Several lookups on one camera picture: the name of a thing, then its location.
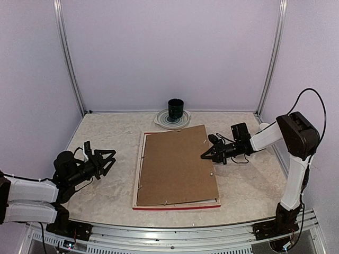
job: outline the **table surface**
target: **table surface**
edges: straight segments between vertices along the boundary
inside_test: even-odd
[[[116,163],[106,177],[76,193],[65,207],[71,219],[141,227],[224,225],[275,216],[286,179],[272,149],[254,153],[248,164],[215,165],[221,207],[187,211],[134,211],[133,185],[141,133],[163,130],[156,113],[86,114],[68,150],[90,140],[92,149],[114,149]],[[204,124],[207,134],[232,138],[230,126],[245,122],[251,135],[258,130],[252,113],[192,112],[188,125]]]

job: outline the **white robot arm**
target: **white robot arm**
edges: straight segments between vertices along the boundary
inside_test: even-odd
[[[245,123],[231,126],[234,141],[226,144],[226,138],[211,134],[208,136],[213,146],[202,159],[211,159],[216,163],[227,163],[227,158],[237,155],[250,155],[261,151],[279,140],[284,140],[290,153],[290,167],[285,192],[276,208],[276,217],[270,223],[254,225],[257,240],[276,237],[298,231],[297,216],[301,210],[301,194],[309,175],[309,166],[320,142],[318,131],[300,113],[281,115],[276,122],[253,137]]]
[[[92,154],[89,141],[82,150],[84,161],[75,159],[70,151],[60,153],[54,161],[53,179],[27,179],[0,171],[0,224],[44,222],[49,232],[71,238],[77,232],[78,239],[88,241],[92,226],[70,221],[69,212],[60,204],[69,201],[80,183],[106,176],[115,163],[115,151],[94,150]]]

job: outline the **black wire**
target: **black wire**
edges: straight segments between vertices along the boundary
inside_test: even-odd
[[[75,149],[74,152],[73,152],[73,155],[75,155],[75,153],[76,153],[78,150],[80,150],[80,149],[82,150],[81,147],[78,147],[77,149]]]
[[[244,155],[244,158],[245,158],[246,162],[238,162],[238,161],[235,161],[232,157],[231,157],[231,160],[232,160],[235,164],[247,164],[247,163],[249,163],[249,160],[246,158],[246,155]]]
[[[322,132],[322,135],[321,135],[321,137],[320,137],[320,140],[319,140],[319,144],[318,144],[318,146],[319,146],[320,143],[321,143],[321,141],[322,141],[323,138],[324,138],[325,131],[326,131],[326,126],[327,126],[327,113],[326,113],[325,103],[324,103],[324,101],[323,101],[321,95],[318,93],[318,91],[316,91],[315,89],[310,88],[310,87],[308,87],[308,88],[302,90],[301,93],[298,95],[296,102],[294,103],[294,105],[293,105],[293,107],[290,109],[290,111],[287,113],[287,115],[290,114],[290,113],[292,112],[292,110],[295,109],[295,107],[296,107],[296,105],[297,105],[297,103],[298,103],[298,101],[299,101],[299,99],[300,99],[300,96],[301,96],[304,92],[306,92],[306,91],[312,91],[312,92],[314,92],[314,93],[319,97],[319,100],[320,100],[320,102],[322,103],[323,110],[324,110],[324,128],[323,128],[323,132]]]
[[[50,178],[44,178],[44,179],[41,179],[40,181],[38,179],[31,179],[31,178],[26,178],[26,177],[21,177],[21,176],[12,176],[10,174],[5,174],[3,173],[4,176],[6,177],[11,177],[11,178],[16,178],[16,179],[21,179],[21,180],[27,180],[27,181],[31,181],[31,182],[44,182],[44,181],[52,181],[52,179]]]
[[[81,191],[83,188],[85,188],[86,186],[90,185],[93,182],[93,177],[91,178],[91,182],[86,184],[85,186],[81,187],[80,189],[76,190],[75,193]]]
[[[46,245],[44,243],[44,232],[43,232],[43,225],[41,222],[39,222],[40,226],[41,226],[41,235],[42,235],[42,245],[43,245],[43,251],[44,251],[44,254],[47,254],[47,251],[46,251]]]

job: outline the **metal rail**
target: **metal rail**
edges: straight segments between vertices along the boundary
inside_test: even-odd
[[[301,225],[301,214],[297,219]],[[134,226],[114,226],[92,223],[93,229],[89,242],[77,241],[78,249],[74,253],[252,253],[252,245],[266,240],[256,241],[252,230],[255,222],[208,226],[202,228],[138,228]],[[305,231],[318,227],[313,210],[305,211]],[[27,225],[27,233],[21,254],[30,245],[32,239],[42,241],[41,228],[37,223]],[[64,240],[71,240],[45,231],[45,242],[56,246]]]
[[[269,69],[266,74],[265,84],[263,91],[261,93],[261,98],[259,101],[258,108],[256,110],[257,114],[261,116],[267,96],[269,94],[272,77],[276,65],[276,60],[278,59],[278,53],[280,49],[281,39],[282,39],[282,32],[285,24],[285,17],[286,17],[286,9],[287,9],[287,0],[280,0],[280,8],[279,8],[279,15],[278,15],[278,23],[276,25],[275,36],[274,36],[274,44],[269,64]]]
[[[72,59],[69,53],[61,0],[53,0],[53,3],[54,3],[54,11],[55,11],[55,16],[56,16],[56,21],[57,21],[57,27],[59,31],[59,37],[61,41],[61,48],[63,50],[63,54],[65,57],[65,63],[66,63],[70,83],[72,85],[72,89],[73,89],[73,92],[76,98],[78,108],[83,117],[86,114],[86,107],[84,105],[84,101],[80,93],[78,82],[76,80],[75,73],[74,73]]]

